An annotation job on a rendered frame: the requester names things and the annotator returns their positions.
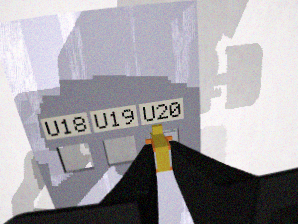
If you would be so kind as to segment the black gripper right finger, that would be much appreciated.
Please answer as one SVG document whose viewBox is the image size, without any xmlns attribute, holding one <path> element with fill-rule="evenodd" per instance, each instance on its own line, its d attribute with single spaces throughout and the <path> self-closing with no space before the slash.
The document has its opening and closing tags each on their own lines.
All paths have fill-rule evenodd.
<svg viewBox="0 0 298 224">
<path fill-rule="evenodd" d="M 256 175 L 169 143 L 174 176 L 194 224 L 269 224 L 275 210 L 298 204 L 298 167 Z"/>
</svg>

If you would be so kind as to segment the grey metal plate with square holes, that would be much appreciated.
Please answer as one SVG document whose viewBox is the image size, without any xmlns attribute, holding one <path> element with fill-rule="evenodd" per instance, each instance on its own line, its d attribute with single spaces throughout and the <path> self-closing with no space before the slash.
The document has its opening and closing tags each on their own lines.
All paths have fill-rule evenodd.
<svg viewBox="0 0 298 224">
<path fill-rule="evenodd" d="M 138 155 L 162 124 L 201 153 L 196 0 L 0 22 L 0 60 L 55 209 L 98 203 L 131 166 L 104 140 Z M 66 171 L 58 147 L 86 143 L 94 167 Z"/>
</svg>

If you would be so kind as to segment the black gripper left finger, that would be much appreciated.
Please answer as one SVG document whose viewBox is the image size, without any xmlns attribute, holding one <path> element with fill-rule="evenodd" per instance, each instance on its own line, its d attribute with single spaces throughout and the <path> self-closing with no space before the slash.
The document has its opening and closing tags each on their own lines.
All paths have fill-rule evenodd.
<svg viewBox="0 0 298 224">
<path fill-rule="evenodd" d="M 25 212 L 4 224 L 159 224 L 152 144 L 146 144 L 118 184 L 98 203 Z"/>
</svg>

